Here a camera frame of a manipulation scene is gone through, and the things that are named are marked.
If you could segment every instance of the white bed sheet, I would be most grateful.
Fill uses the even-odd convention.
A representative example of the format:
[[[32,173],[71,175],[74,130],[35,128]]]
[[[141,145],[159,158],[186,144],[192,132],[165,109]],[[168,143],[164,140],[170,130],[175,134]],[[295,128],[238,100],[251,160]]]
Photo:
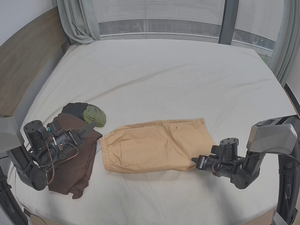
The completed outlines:
[[[258,121],[295,114],[284,90],[250,49],[184,40],[107,40],[74,45],[62,58],[24,121],[51,122],[69,102],[87,102],[107,115],[105,135],[126,124],[205,118],[215,142],[239,139],[244,156]],[[61,224],[240,224],[273,208],[278,158],[266,155],[245,190],[204,171],[122,174],[104,169],[96,153],[80,199],[9,183],[29,211]]]

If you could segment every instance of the green cloth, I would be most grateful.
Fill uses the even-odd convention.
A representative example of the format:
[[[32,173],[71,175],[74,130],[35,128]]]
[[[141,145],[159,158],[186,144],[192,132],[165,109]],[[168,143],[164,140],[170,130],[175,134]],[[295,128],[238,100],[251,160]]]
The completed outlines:
[[[82,113],[83,119],[87,123],[97,121],[96,127],[101,128],[106,123],[105,113],[95,105],[88,104]]]

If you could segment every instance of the folded clothing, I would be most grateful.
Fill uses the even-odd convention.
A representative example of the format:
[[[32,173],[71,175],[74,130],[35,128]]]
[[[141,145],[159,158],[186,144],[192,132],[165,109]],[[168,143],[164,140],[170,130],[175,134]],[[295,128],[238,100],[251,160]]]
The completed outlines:
[[[190,170],[215,142],[204,119],[152,121],[117,128],[100,139],[104,167],[120,173]]]
[[[87,103],[68,103],[62,108],[62,113],[68,113],[87,123],[96,121],[96,127],[101,128],[106,123],[105,113],[97,106]]]
[[[74,115],[60,113],[55,119],[58,119],[62,125],[62,129],[70,128],[78,129],[86,125],[86,123]],[[96,154],[97,139],[101,138],[102,134],[95,130],[85,138],[83,144],[78,147],[78,155],[72,159],[55,166],[54,180],[48,189],[57,193],[67,195],[73,193],[73,199],[80,198],[83,190],[88,186],[88,181],[91,177],[93,164]],[[77,153],[76,149],[71,150],[66,158],[69,158]],[[52,172],[47,173],[48,181],[51,180]]]

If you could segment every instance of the pant leg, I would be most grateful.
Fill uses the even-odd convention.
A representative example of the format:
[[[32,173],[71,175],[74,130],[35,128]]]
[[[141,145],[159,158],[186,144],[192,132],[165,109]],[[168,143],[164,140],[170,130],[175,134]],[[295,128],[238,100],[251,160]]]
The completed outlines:
[[[195,168],[192,157],[208,156],[212,145],[203,118],[127,125],[100,139],[108,171],[143,173]]]

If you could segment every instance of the back pocket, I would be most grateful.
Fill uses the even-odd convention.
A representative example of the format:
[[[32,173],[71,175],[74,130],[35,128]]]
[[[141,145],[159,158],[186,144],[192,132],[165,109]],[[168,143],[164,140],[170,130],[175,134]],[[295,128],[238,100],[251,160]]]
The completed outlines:
[[[122,166],[153,162],[159,150],[159,145],[149,138],[121,141]]]

